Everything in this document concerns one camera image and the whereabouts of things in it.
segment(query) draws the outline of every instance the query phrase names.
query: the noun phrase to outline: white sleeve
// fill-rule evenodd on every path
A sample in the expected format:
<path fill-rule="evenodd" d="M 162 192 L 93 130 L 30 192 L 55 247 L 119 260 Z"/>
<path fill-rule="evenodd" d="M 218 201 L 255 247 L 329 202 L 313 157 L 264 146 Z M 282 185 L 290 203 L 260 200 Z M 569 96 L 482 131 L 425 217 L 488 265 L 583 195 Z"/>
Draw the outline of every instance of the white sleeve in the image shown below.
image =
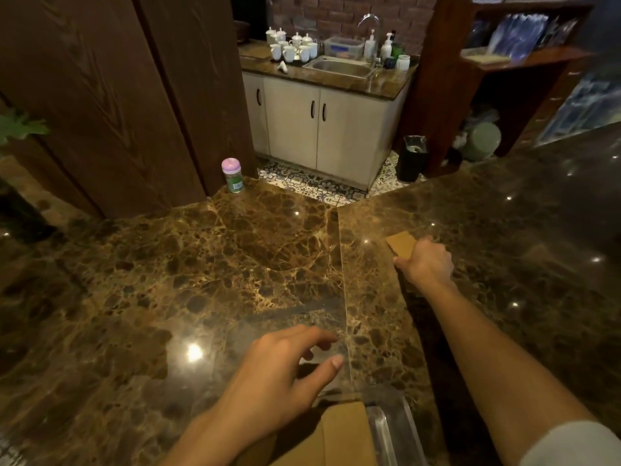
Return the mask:
<path fill-rule="evenodd" d="M 520 466 L 618 466 L 621 440 L 600 423 L 569 422 L 549 431 Z"/>

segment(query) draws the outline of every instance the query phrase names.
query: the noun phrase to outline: fingernail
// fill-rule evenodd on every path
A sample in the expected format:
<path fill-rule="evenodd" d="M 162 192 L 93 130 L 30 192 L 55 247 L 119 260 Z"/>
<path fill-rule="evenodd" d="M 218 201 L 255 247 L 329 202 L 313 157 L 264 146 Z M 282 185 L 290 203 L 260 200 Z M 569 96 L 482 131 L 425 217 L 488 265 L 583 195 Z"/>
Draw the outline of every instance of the fingernail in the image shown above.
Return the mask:
<path fill-rule="evenodd" d="M 332 365 L 337 368 L 337 370 L 343 367 L 344 362 L 345 359 L 343 358 L 343 355 L 337 355 L 335 357 L 332 357 Z"/>

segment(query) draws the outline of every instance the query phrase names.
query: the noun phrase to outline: brick wall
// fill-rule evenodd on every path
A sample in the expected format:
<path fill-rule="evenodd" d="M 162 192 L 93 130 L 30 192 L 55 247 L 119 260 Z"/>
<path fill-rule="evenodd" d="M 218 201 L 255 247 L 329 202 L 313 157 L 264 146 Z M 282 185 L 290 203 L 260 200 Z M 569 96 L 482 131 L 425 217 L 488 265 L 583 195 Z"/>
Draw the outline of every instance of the brick wall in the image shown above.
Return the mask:
<path fill-rule="evenodd" d="M 386 32 L 396 30 L 396 40 L 405 45 L 406 52 L 420 54 L 435 0 L 268 0 L 268 4 L 269 24 L 274 29 L 282 27 L 288 35 L 308 32 L 321 39 L 335 34 L 367 38 L 375 23 L 365 22 L 360 30 L 357 24 L 371 12 L 381 21 L 383 32 L 375 37 L 380 46 Z"/>

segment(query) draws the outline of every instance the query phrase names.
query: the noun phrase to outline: stainless steel sink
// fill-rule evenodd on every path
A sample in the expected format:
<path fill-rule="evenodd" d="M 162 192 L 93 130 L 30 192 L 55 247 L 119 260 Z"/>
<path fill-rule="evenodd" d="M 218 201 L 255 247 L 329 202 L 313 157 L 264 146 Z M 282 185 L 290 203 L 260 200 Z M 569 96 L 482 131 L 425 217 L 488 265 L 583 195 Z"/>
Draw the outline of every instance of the stainless steel sink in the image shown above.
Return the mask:
<path fill-rule="evenodd" d="M 307 63 L 304 68 L 313 70 L 321 70 L 323 72 L 336 73 L 347 77 L 366 79 L 375 71 L 375 67 L 371 67 L 368 62 L 359 62 L 356 60 L 339 59 L 336 57 L 328 57 L 322 55 L 315 60 Z"/>

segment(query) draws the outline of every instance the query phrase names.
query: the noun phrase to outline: cabinet door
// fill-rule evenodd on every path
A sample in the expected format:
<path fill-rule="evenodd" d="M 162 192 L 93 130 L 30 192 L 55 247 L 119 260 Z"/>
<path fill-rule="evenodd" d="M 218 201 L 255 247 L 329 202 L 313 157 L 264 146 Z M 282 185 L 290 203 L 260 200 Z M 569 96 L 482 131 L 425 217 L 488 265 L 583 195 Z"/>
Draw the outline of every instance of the cabinet door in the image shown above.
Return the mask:
<path fill-rule="evenodd" d="M 252 144 L 255 151 L 269 155 L 268 119 L 265 115 L 265 91 L 263 77 L 244 73 L 246 105 L 252 131 Z"/>
<path fill-rule="evenodd" d="M 263 86 L 271 155 L 314 169 L 321 89 L 267 77 Z"/>
<path fill-rule="evenodd" d="M 367 188 L 389 101 L 322 89 L 317 170 Z"/>

